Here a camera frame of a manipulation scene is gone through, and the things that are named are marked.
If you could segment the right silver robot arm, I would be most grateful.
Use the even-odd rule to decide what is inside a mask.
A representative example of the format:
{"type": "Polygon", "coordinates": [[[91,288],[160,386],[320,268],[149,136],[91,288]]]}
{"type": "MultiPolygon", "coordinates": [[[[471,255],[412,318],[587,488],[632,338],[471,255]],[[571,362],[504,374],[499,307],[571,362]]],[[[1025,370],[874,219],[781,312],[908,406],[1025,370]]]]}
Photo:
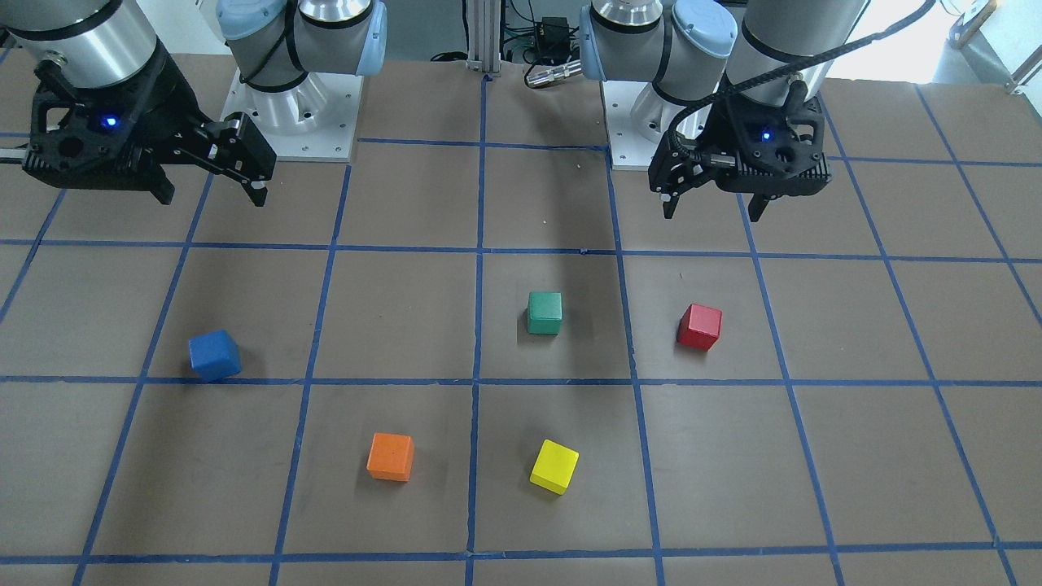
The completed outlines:
{"type": "Polygon", "coordinates": [[[321,75],[372,77],[386,59],[381,1],[220,1],[249,104],[216,120],[135,1],[4,1],[2,30],[36,60],[26,144],[5,149],[38,181],[134,190],[167,205],[169,164],[192,164],[265,204],[271,135],[315,130],[331,107],[321,75]]]}

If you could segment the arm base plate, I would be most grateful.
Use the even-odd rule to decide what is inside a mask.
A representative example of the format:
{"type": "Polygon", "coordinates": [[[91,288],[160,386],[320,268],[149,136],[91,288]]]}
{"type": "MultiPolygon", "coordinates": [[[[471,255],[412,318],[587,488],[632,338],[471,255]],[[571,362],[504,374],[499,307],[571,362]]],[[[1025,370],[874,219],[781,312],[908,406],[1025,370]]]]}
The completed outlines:
{"type": "Polygon", "coordinates": [[[221,116],[245,112],[279,162],[349,163],[365,81],[313,72],[297,88],[266,93],[234,75],[221,116]]]}
{"type": "Polygon", "coordinates": [[[602,97],[613,168],[647,171],[683,106],[663,100],[650,82],[603,81],[602,97]]]}

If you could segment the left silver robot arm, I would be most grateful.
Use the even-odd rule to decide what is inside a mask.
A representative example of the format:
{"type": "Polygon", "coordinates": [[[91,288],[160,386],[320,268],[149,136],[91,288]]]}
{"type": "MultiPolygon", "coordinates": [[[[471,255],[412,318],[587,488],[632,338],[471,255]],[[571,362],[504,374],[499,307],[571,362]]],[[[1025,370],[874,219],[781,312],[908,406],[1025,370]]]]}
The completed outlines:
{"type": "Polygon", "coordinates": [[[759,221],[782,197],[833,179],[818,93],[866,1],[592,1],[578,20],[580,62],[595,81],[644,86],[655,153],[648,189],[672,218],[688,190],[714,184],[751,197],[759,221]]]}

